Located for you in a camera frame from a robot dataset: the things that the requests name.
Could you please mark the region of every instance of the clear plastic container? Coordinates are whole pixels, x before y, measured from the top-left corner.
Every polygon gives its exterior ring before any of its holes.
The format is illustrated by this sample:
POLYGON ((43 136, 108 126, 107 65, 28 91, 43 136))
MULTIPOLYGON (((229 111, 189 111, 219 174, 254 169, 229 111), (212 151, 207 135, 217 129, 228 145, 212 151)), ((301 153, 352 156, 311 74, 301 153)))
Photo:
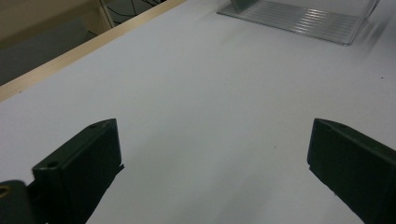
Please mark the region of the clear plastic container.
POLYGON ((218 13, 350 45, 379 0, 218 0, 218 13))

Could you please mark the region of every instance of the table surface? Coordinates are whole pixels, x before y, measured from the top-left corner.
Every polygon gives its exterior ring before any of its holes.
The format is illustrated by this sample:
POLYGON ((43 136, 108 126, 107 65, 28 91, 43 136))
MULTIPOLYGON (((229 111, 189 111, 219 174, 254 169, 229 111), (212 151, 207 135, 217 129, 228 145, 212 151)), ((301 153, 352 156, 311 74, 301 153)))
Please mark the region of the table surface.
POLYGON ((0 104, 0 180, 115 118, 125 169, 88 223, 362 223, 309 170, 314 118, 396 148, 396 2, 350 47, 188 0, 0 104))

